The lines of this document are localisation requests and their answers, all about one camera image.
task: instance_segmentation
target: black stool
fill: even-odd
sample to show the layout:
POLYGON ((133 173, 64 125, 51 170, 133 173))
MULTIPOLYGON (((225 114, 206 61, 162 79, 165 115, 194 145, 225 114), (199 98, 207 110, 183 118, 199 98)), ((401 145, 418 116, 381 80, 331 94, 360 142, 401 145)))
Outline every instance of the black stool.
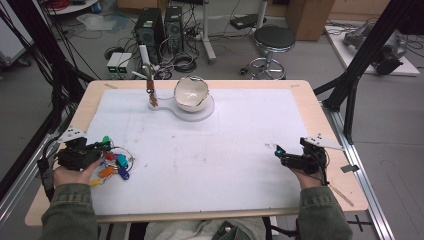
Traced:
POLYGON ((244 75, 249 71, 254 79, 286 79, 284 67, 272 59, 272 55, 275 52, 290 51, 294 47, 292 31, 277 26, 263 26, 255 31, 254 38, 255 44, 266 52, 266 56, 251 61, 240 73, 244 75))

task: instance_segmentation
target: computer tower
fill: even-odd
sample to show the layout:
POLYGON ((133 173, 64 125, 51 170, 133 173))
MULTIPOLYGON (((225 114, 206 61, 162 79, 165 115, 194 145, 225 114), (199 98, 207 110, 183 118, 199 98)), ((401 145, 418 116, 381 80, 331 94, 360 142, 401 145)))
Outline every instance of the computer tower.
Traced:
POLYGON ((165 12, 165 35, 168 39, 168 50, 176 54, 184 52, 183 9, 180 6, 168 6, 165 12))
POLYGON ((162 62, 165 46, 165 30, 163 28, 162 14, 159 8, 143 8, 134 27, 138 44, 146 45, 150 62, 162 62))

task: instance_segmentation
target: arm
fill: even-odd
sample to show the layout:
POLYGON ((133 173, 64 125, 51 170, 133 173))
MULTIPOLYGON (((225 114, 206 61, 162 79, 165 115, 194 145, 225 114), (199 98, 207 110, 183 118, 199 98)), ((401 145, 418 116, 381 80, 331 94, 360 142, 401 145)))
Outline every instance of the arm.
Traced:
POLYGON ((40 240, 98 239, 96 216, 88 182, 99 161, 81 172, 58 167, 54 170, 56 190, 41 220, 40 240))
POLYGON ((302 240, 352 239, 352 230, 330 188, 322 186, 319 173, 304 175, 295 172, 302 191, 298 225, 302 240))

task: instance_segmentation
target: white bowl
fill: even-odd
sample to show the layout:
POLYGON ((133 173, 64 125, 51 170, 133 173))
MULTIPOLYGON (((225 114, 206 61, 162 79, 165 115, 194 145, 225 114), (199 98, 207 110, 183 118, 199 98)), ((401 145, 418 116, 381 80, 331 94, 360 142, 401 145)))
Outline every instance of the white bowl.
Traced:
POLYGON ((181 78, 174 89, 177 105, 187 112, 198 112, 209 103, 208 84, 200 77, 181 78))

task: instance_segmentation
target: white paper sheet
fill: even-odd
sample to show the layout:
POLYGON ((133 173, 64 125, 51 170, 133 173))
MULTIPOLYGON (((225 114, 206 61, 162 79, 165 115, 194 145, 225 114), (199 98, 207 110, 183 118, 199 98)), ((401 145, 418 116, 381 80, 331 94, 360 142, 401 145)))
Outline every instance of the white paper sheet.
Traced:
MULTIPOLYGON (((169 97, 172 91, 158 94, 169 97)), ((114 175, 92 188, 97 215, 298 206, 299 183, 272 145, 302 154, 299 140, 307 132, 291 91, 212 89, 211 94, 214 113, 184 122, 171 112, 149 110, 145 90, 104 93, 88 143, 108 135, 135 163, 127 181, 114 175)))

